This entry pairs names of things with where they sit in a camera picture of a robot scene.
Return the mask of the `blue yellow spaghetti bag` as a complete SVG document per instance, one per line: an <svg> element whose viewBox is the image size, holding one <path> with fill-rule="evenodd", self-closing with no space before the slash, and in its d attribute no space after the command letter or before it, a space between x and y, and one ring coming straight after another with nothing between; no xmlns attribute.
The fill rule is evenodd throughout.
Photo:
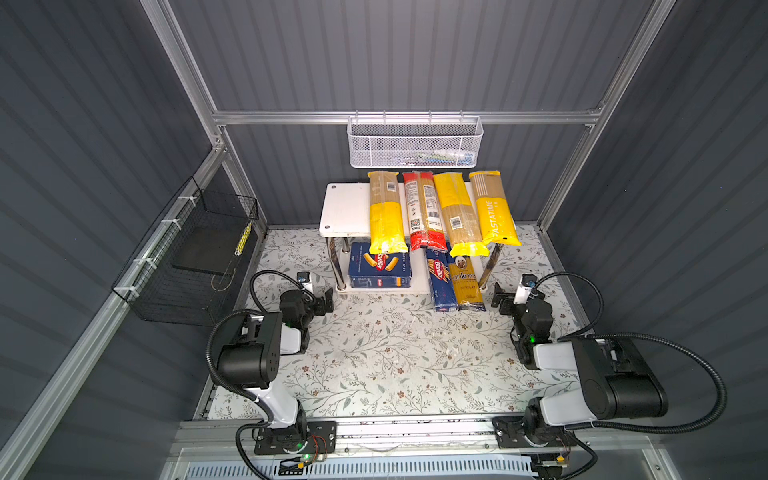
<svg viewBox="0 0 768 480"><path fill-rule="evenodd" d="M471 259L448 256L448 267L459 310L485 311L483 296Z"/></svg>

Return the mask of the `blue Barilla pasta box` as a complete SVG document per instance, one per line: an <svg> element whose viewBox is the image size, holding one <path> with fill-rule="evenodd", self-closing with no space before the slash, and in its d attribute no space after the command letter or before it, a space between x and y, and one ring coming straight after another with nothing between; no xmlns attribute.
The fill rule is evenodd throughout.
<svg viewBox="0 0 768 480"><path fill-rule="evenodd" d="M373 254L368 242L353 242L348 276L352 288L409 288L412 268L408 253Z"/></svg>

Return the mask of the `blue Barilla spaghetti box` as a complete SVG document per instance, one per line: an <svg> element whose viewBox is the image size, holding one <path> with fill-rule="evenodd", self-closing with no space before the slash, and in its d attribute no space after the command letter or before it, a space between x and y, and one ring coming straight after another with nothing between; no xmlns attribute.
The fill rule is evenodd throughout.
<svg viewBox="0 0 768 480"><path fill-rule="evenodd" d="M458 301L453 288L445 252L425 250L431 294L436 312L455 312Z"/></svg>

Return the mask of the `yellow Pastatime spaghetti bag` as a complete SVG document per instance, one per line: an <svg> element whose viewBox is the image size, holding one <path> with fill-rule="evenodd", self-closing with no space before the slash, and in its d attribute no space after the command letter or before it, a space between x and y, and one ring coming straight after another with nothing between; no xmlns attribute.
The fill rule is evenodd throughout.
<svg viewBox="0 0 768 480"><path fill-rule="evenodd" d="M485 245L521 246L499 171L469 175L480 231Z"/></svg>

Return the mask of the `yellow barcode spaghetti bag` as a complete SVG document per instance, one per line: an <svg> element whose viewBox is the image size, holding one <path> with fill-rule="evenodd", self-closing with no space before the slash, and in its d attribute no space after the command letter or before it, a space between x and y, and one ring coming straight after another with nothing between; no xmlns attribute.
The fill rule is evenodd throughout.
<svg viewBox="0 0 768 480"><path fill-rule="evenodd" d="M448 172L434 176L445 231L450 243L450 255L488 256L483 243L479 220L460 173Z"/></svg>

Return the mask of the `yellow clear spaghetti bag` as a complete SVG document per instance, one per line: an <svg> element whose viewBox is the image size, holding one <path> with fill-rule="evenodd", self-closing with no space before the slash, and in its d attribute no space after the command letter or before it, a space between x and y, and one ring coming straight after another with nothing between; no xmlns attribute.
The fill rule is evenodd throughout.
<svg viewBox="0 0 768 480"><path fill-rule="evenodd" d="M370 186L370 253L406 253L408 246L402 221L397 174L388 171L368 173Z"/></svg>

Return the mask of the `red yellow spaghetti bag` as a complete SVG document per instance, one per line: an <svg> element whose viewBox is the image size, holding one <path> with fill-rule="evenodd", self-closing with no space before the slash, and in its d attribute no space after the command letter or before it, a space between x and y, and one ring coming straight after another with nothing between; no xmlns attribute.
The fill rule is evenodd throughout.
<svg viewBox="0 0 768 480"><path fill-rule="evenodd" d="M403 174L411 249L446 253L447 241L434 177L431 172Z"/></svg>

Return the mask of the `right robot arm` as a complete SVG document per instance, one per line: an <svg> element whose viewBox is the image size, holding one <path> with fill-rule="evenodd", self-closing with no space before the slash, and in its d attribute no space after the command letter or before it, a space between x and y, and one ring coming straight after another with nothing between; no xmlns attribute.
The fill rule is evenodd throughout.
<svg viewBox="0 0 768 480"><path fill-rule="evenodd" d="M503 448L524 440L535 448L554 441L574 443L574 432L610 429L655 435L701 430L719 419L728 400L726 384L702 356L670 340L635 332L594 334L593 322L552 339L553 308L541 286L557 275L522 276L515 292L494 287L492 306L513 320L510 340L521 364L528 370L572 372L578 384L558 394L531 398L514 416L498 416L492 424ZM641 420L661 418L669 399L661 381L637 348L648 342L674 350L701 367L712 381L715 401L701 418L678 425L643 426Z"/></svg>

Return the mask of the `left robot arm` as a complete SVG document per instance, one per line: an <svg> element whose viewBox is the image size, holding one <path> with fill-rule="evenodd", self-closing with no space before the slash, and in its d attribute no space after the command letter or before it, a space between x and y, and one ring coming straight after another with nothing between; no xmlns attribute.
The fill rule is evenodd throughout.
<svg viewBox="0 0 768 480"><path fill-rule="evenodd" d="M256 292L259 278L267 276L293 286L280 293L273 311ZM307 351L312 320L334 311L333 289L309 271L292 278L277 270L261 270L251 276L249 293L254 306L235 310L217 322L205 353L213 382L261 411L260 420L240 428L236 442L249 431L257 455L304 454L317 448L334 451L337 423L309 420L301 401L278 378L283 358Z"/></svg>

